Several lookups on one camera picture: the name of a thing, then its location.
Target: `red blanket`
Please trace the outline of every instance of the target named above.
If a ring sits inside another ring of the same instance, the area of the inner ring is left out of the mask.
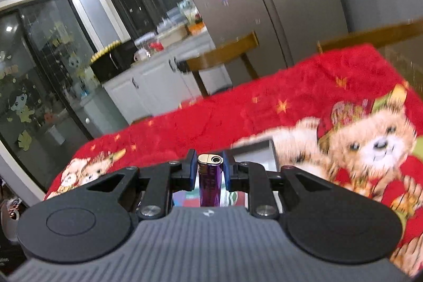
[[[127,166],[144,167],[272,137],[294,164],[393,208],[404,233],[391,260],[423,261],[423,107],[369,45],[315,55],[81,147],[47,197]]]

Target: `glass door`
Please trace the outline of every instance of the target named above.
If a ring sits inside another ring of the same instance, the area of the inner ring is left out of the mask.
[[[38,61],[92,137],[101,136],[85,111],[100,86],[89,67],[94,47],[69,0],[43,0],[20,9]]]
[[[56,39],[49,28],[42,29],[51,40]],[[35,39],[35,27],[31,35]],[[54,90],[28,46],[18,12],[1,15],[0,139],[21,167],[45,191],[77,149],[88,142],[88,138],[84,127],[81,128],[75,121],[75,114],[68,112],[62,102],[63,96]],[[72,84],[73,77],[67,76],[60,66],[53,71],[59,84],[65,87]]]

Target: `purple lighter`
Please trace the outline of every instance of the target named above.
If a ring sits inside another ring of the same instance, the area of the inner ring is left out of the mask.
[[[198,156],[198,176],[200,180],[200,206],[218,207],[222,184],[223,158],[216,154]]]

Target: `chair backrest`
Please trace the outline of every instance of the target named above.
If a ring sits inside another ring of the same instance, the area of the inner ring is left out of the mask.
[[[398,43],[423,34],[423,19],[376,28],[370,31],[358,31],[341,38],[317,41],[317,50],[323,53],[331,49],[371,43],[375,48]]]
[[[199,57],[187,59],[186,62],[191,72],[201,71],[232,61],[258,45],[255,32],[251,32],[237,41],[225,43]]]

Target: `metal screw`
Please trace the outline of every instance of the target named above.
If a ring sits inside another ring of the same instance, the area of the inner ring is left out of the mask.
[[[159,214],[161,211],[161,208],[155,205],[148,205],[145,206],[143,209],[141,209],[141,214],[143,214],[143,216],[156,216],[157,214]]]
[[[272,215],[276,214],[276,209],[275,209],[274,206],[262,205],[262,206],[258,206],[255,209],[255,212],[258,215],[261,215],[261,216],[272,216]]]

